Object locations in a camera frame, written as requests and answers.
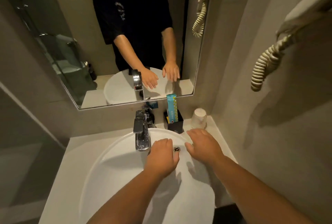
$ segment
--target coiled cord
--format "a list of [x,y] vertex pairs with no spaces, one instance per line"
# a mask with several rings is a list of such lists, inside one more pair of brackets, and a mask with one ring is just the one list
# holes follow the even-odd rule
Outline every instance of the coiled cord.
[[203,20],[205,16],[206,16],[206,4],[205,2],[203,2],[202,9],[199,13],[197,13],[197,19],[193,25],[193,35],[197,38],[201,38],[203,36],[204,25],[205,25]]
[[251,89],[260,91],[265,78],[275,71],[284,56],[283,50],[296,43],[294,35],[288,35],[269,47],[257,60],[251,77]]

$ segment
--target white sink basin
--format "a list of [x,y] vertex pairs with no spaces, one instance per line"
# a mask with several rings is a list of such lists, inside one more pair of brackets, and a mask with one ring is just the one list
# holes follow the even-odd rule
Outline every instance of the white sink basin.
[[[171,138],[180,147],[180,162],[165,178],[147,208],[144,224],[210,224],[214,216],[214,192],[203,164],[187,152],[185,138],[175,132],[149,129],[151,143]],[[92,215],[144,167],[146,152],[135,150],[135,134],[116,141],[97,159],[85,181],[80,201],[80,223]]]
[[[166,97],[173,93],[173,83],[163,77],[160,69],[151,68],[159,80],[155,89],[143,87],[145,99],[158,99]],[[112,76],[106,83],[104,88],[104,95],[109,105],[130,103],[137,101],[136,93],[134,91],[134,81],[129,75],[129,70],[118,72]]]

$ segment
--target faucet handle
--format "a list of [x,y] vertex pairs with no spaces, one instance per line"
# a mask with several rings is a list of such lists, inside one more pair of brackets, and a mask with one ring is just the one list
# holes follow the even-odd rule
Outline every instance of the faucet handle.
[[135,89],[135,91],[141,91],[141,90],[143,90],[141,72],[139,72],[136,69],[133,69],[132,70],[132,78],[134,80],[134,89]]
[[144,130],[144,111],[136,111],[134,120],[134,133],[142,133]]

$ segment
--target forearm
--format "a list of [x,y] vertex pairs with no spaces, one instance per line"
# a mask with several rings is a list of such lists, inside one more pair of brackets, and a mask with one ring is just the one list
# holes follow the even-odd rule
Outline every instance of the forearm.
[[144,68],[144,65],[137,57],[134,49],[132,48],[129,40],[124,35],[119,35],[114,40],[115,45],[118,47],[122,57],[129,64],[132,69],[138,69],[141,71]]
[[288,200],[231,159],[220,159],[214,165],[214,172],[248,223],[313,224]]
[[142,223],[149,202],[161,180],[151,173],[141,172],[109,199],[87,224]]
[[162,32],[166,60],[176,62],[176,39],[173,28],[167,28]]

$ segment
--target faucet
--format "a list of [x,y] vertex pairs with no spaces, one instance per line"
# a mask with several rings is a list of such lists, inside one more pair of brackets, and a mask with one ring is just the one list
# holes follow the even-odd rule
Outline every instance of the faucet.
[[147,116],[143,110],[136,111],[134,129],[136,151],[150,151],[151,139],[148,130]]
[[131,72],[132,72],[132,78],[134,80],[134,90],[136,94],[136,99],[137,101],[145,100],[141,72],[139,72],[136,69],[133,69]]

